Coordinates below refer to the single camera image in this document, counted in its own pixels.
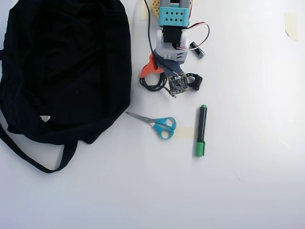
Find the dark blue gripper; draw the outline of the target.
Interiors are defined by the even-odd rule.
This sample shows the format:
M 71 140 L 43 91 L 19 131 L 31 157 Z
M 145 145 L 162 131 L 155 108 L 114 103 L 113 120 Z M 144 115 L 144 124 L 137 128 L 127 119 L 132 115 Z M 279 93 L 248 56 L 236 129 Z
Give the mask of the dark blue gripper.
M 149 56 L 149 62 L 142 68 L 140 78 L 144 78 L 151 73 L 164 73 L 166 77 L 180 75 L 184 73 L 180 67 L 183 63 L 182 61 L 164 59 L 154 49 L 153 54 L 151 53 Z

